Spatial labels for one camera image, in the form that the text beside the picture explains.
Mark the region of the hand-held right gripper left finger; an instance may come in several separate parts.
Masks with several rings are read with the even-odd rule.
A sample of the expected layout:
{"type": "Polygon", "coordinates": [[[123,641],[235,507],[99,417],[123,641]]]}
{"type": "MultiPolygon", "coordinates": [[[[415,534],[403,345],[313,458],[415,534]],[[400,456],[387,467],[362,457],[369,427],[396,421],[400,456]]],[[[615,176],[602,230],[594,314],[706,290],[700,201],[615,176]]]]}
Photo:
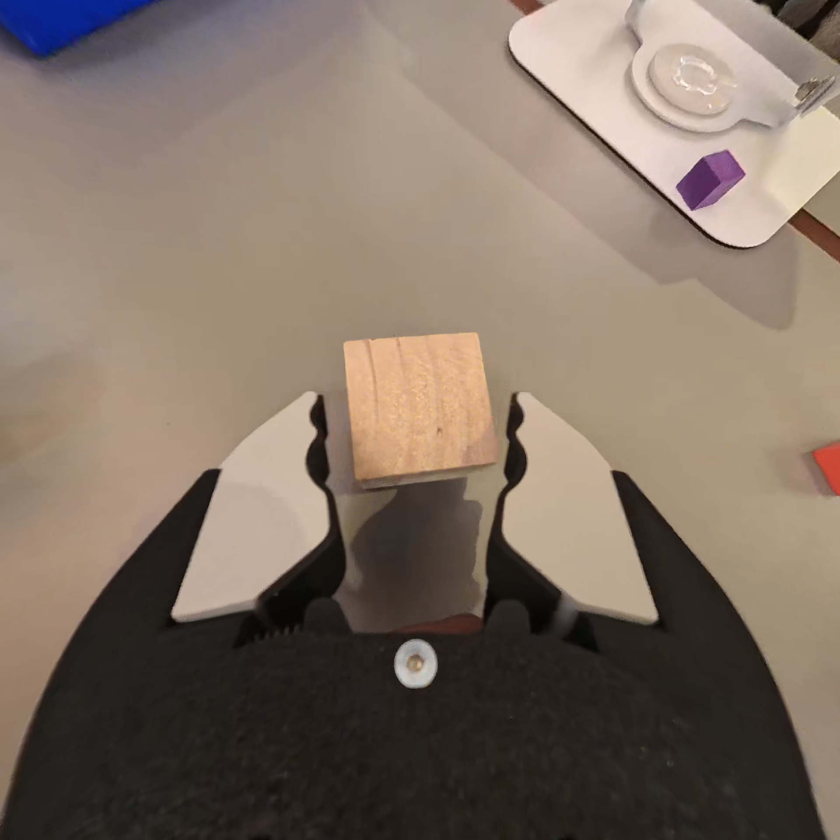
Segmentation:
{"type": "Polygon", "coordinates": [[[304,392],[220,465],[171,609],[179,624],[250,613],[299,624],[344,578],[338,510],[328,487],[323,398],[304,392]]]}

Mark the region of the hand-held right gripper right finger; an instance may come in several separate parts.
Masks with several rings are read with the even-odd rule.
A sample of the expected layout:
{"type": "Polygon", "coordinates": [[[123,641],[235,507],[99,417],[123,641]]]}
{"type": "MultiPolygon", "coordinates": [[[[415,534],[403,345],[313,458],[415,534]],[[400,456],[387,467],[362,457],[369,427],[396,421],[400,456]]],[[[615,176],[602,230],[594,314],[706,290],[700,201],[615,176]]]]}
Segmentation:
{"type": "Polygon", "coordinates": [[[605,458],[528,392],[511,397],[507,441],[486,615],[516,601],[532,628],[573,628],[584,615],[654,626],[658,610],[605,458]]]}

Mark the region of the large wooden cube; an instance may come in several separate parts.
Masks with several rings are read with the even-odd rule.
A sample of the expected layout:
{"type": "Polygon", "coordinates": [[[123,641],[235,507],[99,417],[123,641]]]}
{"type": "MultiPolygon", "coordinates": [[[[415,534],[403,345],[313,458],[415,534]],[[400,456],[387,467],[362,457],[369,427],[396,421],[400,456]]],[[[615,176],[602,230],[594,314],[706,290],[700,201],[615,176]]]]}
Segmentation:
{"type": "Polygon", "coordinates": [[[444,480],[498,462],[476,332],[350,340],[343,359],[362,488],[444,480]]]}

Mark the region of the red wooden cube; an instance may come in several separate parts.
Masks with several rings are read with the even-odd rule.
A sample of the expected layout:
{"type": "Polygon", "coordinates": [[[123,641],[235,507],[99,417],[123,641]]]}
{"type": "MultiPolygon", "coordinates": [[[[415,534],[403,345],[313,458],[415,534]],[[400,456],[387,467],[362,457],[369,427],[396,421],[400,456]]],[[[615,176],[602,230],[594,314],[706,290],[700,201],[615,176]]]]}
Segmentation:
{"type": "Polygon", "coordinates": [[[835,496],[839,497],[839,440],[834,441],[831,444],[825,444],[824,446],[815,448],[811,452],[811,456],[830,491],[835,496]]]}

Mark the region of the purple wooden cube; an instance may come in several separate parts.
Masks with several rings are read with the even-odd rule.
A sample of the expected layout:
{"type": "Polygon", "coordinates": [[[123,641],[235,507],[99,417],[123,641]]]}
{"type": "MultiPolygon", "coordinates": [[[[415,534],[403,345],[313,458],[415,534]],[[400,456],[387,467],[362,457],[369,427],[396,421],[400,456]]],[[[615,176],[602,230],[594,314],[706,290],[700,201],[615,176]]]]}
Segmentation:
{"type": "Polygon", "coordinates": [[[690,211],[723,198],[746,173],[729,150],[706,154],[677,183],[676,190],[690,211]]]}

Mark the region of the blue plastic bin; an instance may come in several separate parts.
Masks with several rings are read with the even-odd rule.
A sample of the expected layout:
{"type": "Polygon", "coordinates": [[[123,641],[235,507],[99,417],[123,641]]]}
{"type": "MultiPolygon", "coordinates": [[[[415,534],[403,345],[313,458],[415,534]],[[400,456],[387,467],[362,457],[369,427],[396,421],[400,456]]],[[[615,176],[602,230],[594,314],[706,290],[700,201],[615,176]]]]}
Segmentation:
{"type": "Polygon", "coordinates": [[[2,1],[1,27],[37,57],[48,57],[154,1],[2,1]]]}

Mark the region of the white folding stand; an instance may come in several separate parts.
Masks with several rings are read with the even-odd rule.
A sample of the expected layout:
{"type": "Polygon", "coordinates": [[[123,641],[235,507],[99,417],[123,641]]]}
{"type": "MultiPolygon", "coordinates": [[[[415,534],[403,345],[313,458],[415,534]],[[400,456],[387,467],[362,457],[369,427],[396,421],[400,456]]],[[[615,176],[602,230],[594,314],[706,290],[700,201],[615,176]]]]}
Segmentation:
{"type": "Polygon", "coordinates": [[[721,245],[767,242],[837,174],[838,63],[757,2],[553,2],[512,58],[721,245]],[[729,150],[744,179],[690,211],[677,183],[729,150]]]}

